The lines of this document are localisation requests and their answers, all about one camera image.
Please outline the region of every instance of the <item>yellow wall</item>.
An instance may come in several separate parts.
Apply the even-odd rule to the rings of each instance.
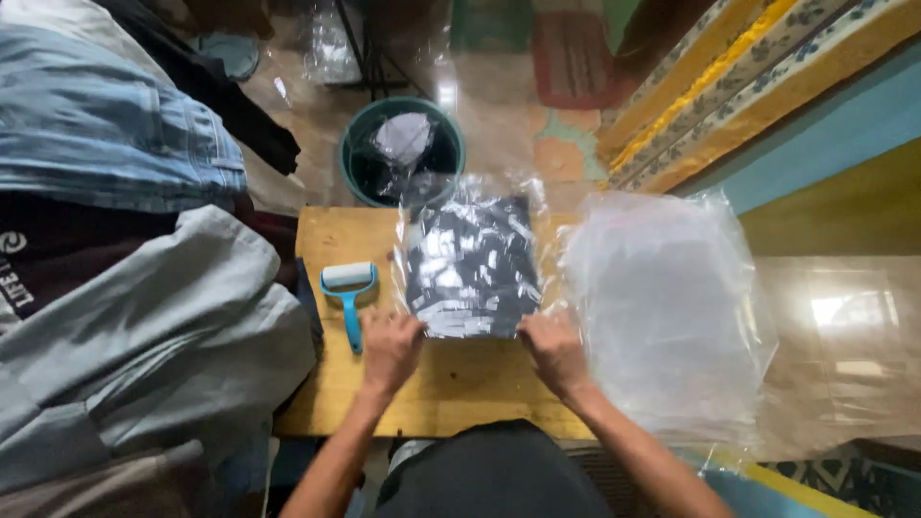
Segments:
[[[755,255],[921,254],[921,138],[759,206],[740,221]]]

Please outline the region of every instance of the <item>pile of clothes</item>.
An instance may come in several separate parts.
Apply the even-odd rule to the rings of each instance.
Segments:
[[[253,210],[237,140],[294,171],[140,0],[0,1],[0,515],[154,484],[163,455],[208,478],[315,364],[294,232]]]

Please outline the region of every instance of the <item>hand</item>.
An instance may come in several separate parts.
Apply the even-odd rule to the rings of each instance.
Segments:
[[[525,315],[518,325],[519,336],[534,357],[538,377],[570,408],[579,394],[595,385],[582,351],[578,332],[566,310],[551,315]]]
[[[370,308],[361,315],[361,328],[363,387],[389,400],[419,365],[426,325],[412,315]]]

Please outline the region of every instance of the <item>white logo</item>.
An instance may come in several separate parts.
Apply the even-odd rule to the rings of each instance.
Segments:
[[[26,248],[26,236],[19,232],[0,234],[0,253],[16,253]]]

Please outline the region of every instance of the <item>blue jeans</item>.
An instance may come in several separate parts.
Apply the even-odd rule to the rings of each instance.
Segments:
[[[0,189],[171,213],[232,208],[246,175],[203,104],[92,43],[0,24]]]

